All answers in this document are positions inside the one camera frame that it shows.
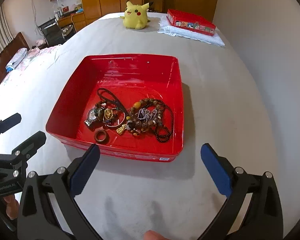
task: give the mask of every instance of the white bedsheet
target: white bedsheet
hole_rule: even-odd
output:
[[[45,62],[32,62],[24,74],[14,74],[15,78],[0,85],[0,119],[16,112],[22,116],[20,124],[0,136],[0,153],[10,154],[38,130],[45,131],[63,87],[85,56],[175,56],[180,64],[185,111],[180,156],[172,163],[151,163],[103,155],[83,193],[75,199],[105,240],[140,240],[149,229],[172,240],[197,239],[225,200],[201,161],[203,143],[209,142],[234,166],[252,174],[270,170],[276,178],[277,158],[266,109],[253,78],[221,33],[224,48],[159,34],[159,18],[151,18],[143,30],[126,29],[122,19],[113,18],[119,15],[93,22]],[[27,172],[53,173],[83,154],[46,136],[46,144],[29,160]]]

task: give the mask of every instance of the white towel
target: white towel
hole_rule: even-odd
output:
[[[161,17],[160,29],[158,30],[158,33],[164,33],[170,36],[179,36],[179,37],[185,37],[192,40],[203,41],[208,44],[215,44],[220,47],[225,46],[222,39],[219,37],[218,33],[215,32],[213,36],[209,36],[209,35],[193,32],[190,30],[174,27],[170,25],[166,16]]]

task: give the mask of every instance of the stuffed toy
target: stuffed toy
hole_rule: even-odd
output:
[[[143,29],[146,27],[148,22],[147,9],[151,6],[153,2],[146,3],[144,5],[133,5],[129,0],[127,1],[127,8],[124,12],[123,25],[126,28],[132,29]]]

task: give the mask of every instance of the office chair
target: office chair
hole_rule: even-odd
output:
[[[45,36],[46,42],[49,47],[63,44],[66,42],[63,32],[58,25],[56,18],[48,20],[44,24],[39,26],[40,31],[42,31]]]

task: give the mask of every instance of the bottle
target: bottle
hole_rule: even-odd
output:
[[[60,17],[62,17],[62,15],[63,15],[63,12],[62,12],[62,9],[61,9],[61,7],[59,7],[59,14],[60,14]]]
[[[57,11],[54,11],[54,16],[55,16],[56,20],[60,19],[59,14],[57,13]]]

